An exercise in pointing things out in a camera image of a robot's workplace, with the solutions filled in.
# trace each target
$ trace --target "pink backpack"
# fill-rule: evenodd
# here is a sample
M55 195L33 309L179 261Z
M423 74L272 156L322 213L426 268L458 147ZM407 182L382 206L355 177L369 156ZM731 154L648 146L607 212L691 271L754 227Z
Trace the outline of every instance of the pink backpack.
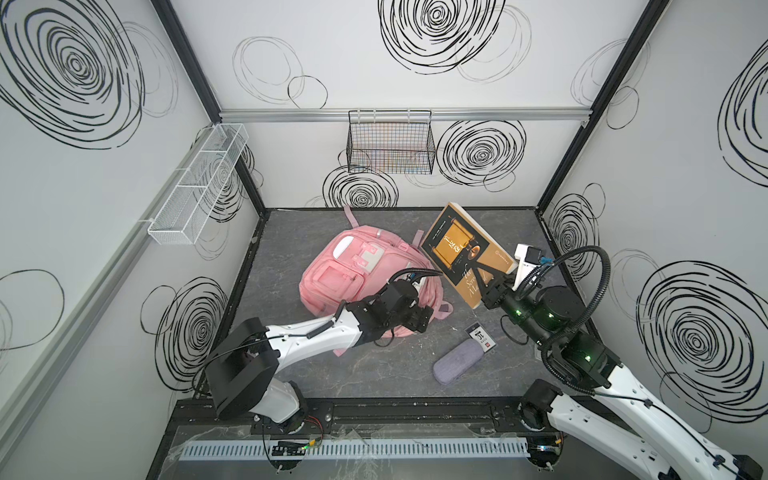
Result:
M354 302L378 292L398 270L409 267L434 268L418 246L424 232L418 230L413 244L392 232L376 227L360 227L349 207L344 212L351 230L336 235L331 243L304 271L299 283L301 301L317 316L332 315L342 300ZM433 318L444 319L453 305L442 299L440 277L427 277L419 291L419 305L432 307ZM404 326L395 336L413 333ZM390 337L389 332L383 338Z

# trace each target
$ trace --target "black metal frame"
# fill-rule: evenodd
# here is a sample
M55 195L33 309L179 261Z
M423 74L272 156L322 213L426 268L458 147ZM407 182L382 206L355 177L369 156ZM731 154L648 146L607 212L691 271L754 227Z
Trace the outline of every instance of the black metal frame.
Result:
M190 42L184 33L179 18L170 0L151 0L157 15L160 17L168 36L173 43L182 65L192 81L192 85L200 97L200 101L213 122L220 121L220 107L214 96L213 90L205 78L202 67L197 61L197 57L190 45ZM624 76L634 63L635 58L640 53L645 41L653 31L657 21L664 13L670 0L650 0L637 22L632 35L624 46L619 59L608 75L600 93L598 94L592 106L591 121L574 137L571 145L566 151L563 160L555 171L549 185L538 202L536 207L493 207L496 210L533 210L536 213L538 222L545 232L547 242L552 253L555 256L560 255L557 244L552 240L552 235L547 228L542 217L544 211L552 202L563 180L571 169L571 166L578 158L581 150L586 145L588 138L597 127L597 120L605 112L610 104L616 90L621 85ZM237 162L236 171L243 182L253 207L259 214L259 224L254 232L251 245L248 248L240 272L237 275L233 292L230 295L227 309L223 316L220 328L214 338L214 347L218 345L229 333L232 326L237 307L245 288L245 284L253 265L253 259L259 247L259 242L270 216L271 209L267 209L259 192L256 188L253 178L247 171L242 162ZM370 210L441 210L441 207L415 207L415 208L374 208ZM337 208L296 208L291 210L341 210ZM466 210L487 210L487 208L475 207ZM560 265L561 272L565 278L566 284L576 294L578 290L576 283L568 272L568 269ZM588 330L594 336L599 338L598 332L591 319L587 324ZM595 399L588 396L575 396L580 404L589 408L592 412L603 416L604 418L616 423L619 426L628 428L621 419L610 409L600 404ZM385 423L462 423L478 427L480 429L492 429L498 433L518 433L527 437L537 435L547 435L550 432L531 432L527 430L511 414L509 409L516 408L520 397L468 397L468 398L404 398L404 399L307 399L310 410L315 416L323 422L326 432L333 432L335 426L341 425L381 425ZM325 420L326 414L331 415L331 422ZM255 425L251 415L244 415L239 418L228 421L221 421L216 418L215 409L210 399L183 399L179 400L174 408L174 412L168 421L165 433L157 448L156 455L147 474L147 480L154 480L161 472L161 467L170 449L177 429L180 426L198 425L198 426L229 426L229 425L252 425L252 431L256 434L261 433L261 426ZM265 427L268 433L276 435L277 438L283 434L276 427L267 425Z

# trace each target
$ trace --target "white wire basket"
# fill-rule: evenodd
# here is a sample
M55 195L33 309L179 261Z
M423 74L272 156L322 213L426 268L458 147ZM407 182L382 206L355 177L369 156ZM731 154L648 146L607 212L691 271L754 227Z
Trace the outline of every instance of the white wire basket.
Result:
M147 232L160 245L192 245L197 242L210 212L243 153L248 133L243 124L218 124Z

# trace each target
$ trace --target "black frame post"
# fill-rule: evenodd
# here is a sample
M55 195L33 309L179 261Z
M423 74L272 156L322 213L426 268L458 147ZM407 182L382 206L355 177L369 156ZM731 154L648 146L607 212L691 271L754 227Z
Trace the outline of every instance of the black frame post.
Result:
M592 104L592 115L589 122L579 128L571 145L565 151L565 156L560 162L558 169L552 175L552 179L549 180L547 189L544 190L544 195L538 201L536 210L544 213L547 210L549 204L554 199L555 194L571 170L574 162L578 158L584 145L587 144L587 140L592 135L594 129L598 126L598 121L603 116L603 113L611 103L616 91L621 86L621 82L624 81L624 77L627 76L629 69L632 67L635 58L640 54L640 50L645 46L645 42L650 36L650 33L656 27L656 24L664 13L664 10L669 5L670 0L650 0L643 10L643 15L640 16L640 20L634 27L632 35L629 36L627 43L624 45L624 49L621 51L619 58L616 60L614 67L611 69L611 73L608 74L603 87L600 89L600 93L594 99Z
M197 56L194 54L192 45L190 44L187 34L184 33L184 28L181 26L181 21L176 15L173 5L170 4L170 0L151 0L154 6L157 16L160 18L163 27L165 28L170 42L174 45L177 55L181 64L184 66L184 70L187 72L194 90L197 92L197 96L200 98L200 103L203 104L206 113L210 121L214 123L221 122L221 107L216 100L213 89L208 84L208 80L205 78L203 68L200 66L200 62L197 61ZM235 171L240 178L240 182L243 183L245 191L250 197L250 201L253 204L253 208L259 214L261 221L266 218L266 207L264 206L264 200L262 200L259 191L256 188L256 184L253 182L253 178L250 176L248 168L243 162L235 163Z

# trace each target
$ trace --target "black wire basket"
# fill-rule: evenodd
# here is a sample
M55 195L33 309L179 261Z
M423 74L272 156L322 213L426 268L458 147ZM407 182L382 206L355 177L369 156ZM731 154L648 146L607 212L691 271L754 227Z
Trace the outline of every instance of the black wire basket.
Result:
M429 175L436 155L429 110L349 112L346 162L351 174L371 169Z

